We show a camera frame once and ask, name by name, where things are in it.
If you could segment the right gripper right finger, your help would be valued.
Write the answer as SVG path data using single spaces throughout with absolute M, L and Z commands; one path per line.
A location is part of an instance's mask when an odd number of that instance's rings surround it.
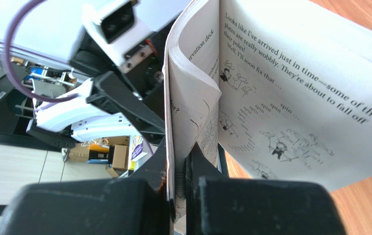
M 344 235 L 333 199 L 311 182 L 231 179 L 195 144 L 185 160 L 189 235 Z

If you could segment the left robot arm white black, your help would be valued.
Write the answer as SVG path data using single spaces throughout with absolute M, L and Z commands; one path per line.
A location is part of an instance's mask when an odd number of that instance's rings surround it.
M 56 147 L 129 135 L 159 145 L 165 137 L 162 57 L 171 27 L 136 36 L 120 66 L 83 30 L 70 63 L 89 78 L 72 90 L 76 98 L 40 104 L 27 133 Z

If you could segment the orange 78-Storey Treehouse book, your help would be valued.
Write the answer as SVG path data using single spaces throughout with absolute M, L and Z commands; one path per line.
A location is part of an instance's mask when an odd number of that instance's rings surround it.
M 166 41 L 175 221 L 184 160 L 221 145 L 253 178 L 334 191 L 372 176 L 372 31 L 308 0 L 194 0 Z

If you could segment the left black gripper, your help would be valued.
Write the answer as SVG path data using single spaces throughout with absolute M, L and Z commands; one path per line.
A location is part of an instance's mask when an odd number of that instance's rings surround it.
M 151 55 L 128 73 L 117 66 L 82 31 L 82 40 L 70 59 L 70 65 L 93 78 L 92 92 L 86 102 L 109 114 L 122 113 L 133 127 L 151 144 L 159 145 L 165 137 L 164 77 L 162 74 L 164 46 L 173 22 L 129 51 L 139 52 L 143 45 Z

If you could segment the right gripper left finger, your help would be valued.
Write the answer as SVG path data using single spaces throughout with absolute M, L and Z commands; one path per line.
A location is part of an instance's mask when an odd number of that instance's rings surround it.
M 167 235 L 166 142 L 126 178 L 30 184 L 5 207 L 0 235 Z

